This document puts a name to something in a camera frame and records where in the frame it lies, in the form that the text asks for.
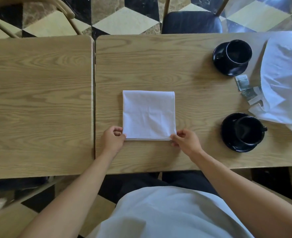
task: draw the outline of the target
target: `tiled floor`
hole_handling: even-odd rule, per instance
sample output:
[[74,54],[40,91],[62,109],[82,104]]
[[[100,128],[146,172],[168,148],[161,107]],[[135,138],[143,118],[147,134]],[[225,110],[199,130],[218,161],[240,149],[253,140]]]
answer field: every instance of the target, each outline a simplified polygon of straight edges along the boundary
[[[100,35],[160,34],[165,0],[62,0],[76,14],[75,24],[95,40]],[[170,11],[216,12],[223,0],[171,0]],[[220,17],[224,33],[292,30],[292,0],[230,0]],[[75,35],[65,16],[50,4],[24,3],[0,8],[0,22],[20,37]],[[0,31],[0,38],[8,36]],[[292,202],[292,167],[235,170]],[[76,177],[49,188],[0,217],[0,237],[16,234]],[[0,193],[9,200],[21,192]],[[80,234],[86,236],[114,209],[98,197]]]

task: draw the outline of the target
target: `white cloth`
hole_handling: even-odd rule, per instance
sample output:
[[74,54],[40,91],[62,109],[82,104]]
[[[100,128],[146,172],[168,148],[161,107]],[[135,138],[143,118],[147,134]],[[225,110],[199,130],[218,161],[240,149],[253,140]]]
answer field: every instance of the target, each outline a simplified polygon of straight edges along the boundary
[[175,92],[123,91],[127,140],[169,140],[176,133]]
[[253,237],[220,197],[179,187],[146,187],[123,196],[87,238]]
[[256,104],[249,111],[259,119],[283,123],[292,130],[292,35],[268,40],[260,81],[263,107]]

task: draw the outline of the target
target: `wooden table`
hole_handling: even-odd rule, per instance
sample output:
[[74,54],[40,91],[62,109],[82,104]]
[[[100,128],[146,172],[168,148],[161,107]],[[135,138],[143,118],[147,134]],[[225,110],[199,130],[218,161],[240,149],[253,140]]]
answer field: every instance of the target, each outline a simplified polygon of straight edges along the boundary
[[[232,77],[219,73],[212,52],[223,42],[242,39],[253,50],[245,74],[259,84],[264,44],[270,37],[292,32],[101,36],[96,41],[96,152],[110,125],[122,125],[123,90],[174,91],[176,127],[194,130],[205,151],[229,168],[292,166],[292,132],[263,121],[264,140],[251,152],[225,146],[220,124],[229,114],[249,106]],[[169,141],[125,141],[109,174],[197,169]]]
[[89,36],[0,40],[0,178],[88,167],[92,63]]

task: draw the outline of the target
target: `black saucer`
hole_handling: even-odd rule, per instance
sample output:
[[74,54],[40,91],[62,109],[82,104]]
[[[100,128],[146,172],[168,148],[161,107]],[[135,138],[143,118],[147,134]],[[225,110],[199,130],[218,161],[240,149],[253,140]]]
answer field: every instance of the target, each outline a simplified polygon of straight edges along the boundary
[[233,151],[244,153],[251,151],[256,147],[256,145],[249,146],[242,144],[239,140],[235,137],[233,132],[233,122],[241,117],[248,116],[244,113],[234,113],[227,116],[221,125],[221,137],[225,145]]
[[227,69],[227,67],[223,64],[222,60],[221,59],[216,59],[216,57],[218,55],[221,55],[223,50],[226,48],[227,44],[229,42],[224,42],[224,43],[221,43],[219,46],[217,46],[214,51],[213,51],[213,63],[215,65],[215,67],[221,72],[223,73],[224,75],[227,75],[227,76],[237,76],[237,75],[240,75],[242,74],[247,66],[248,66],[248,63],[247,64],[244,64],[242,66],[239,66],[237,68],[232,68],[232,69]]

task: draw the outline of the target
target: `black chair seat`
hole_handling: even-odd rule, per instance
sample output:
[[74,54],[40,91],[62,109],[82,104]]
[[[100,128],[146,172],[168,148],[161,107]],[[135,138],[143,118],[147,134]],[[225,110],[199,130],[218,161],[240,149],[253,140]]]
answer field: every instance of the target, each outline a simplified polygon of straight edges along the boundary
[[218,16],[206,11],[170,12],[163,21],[162,34],[222,33]]

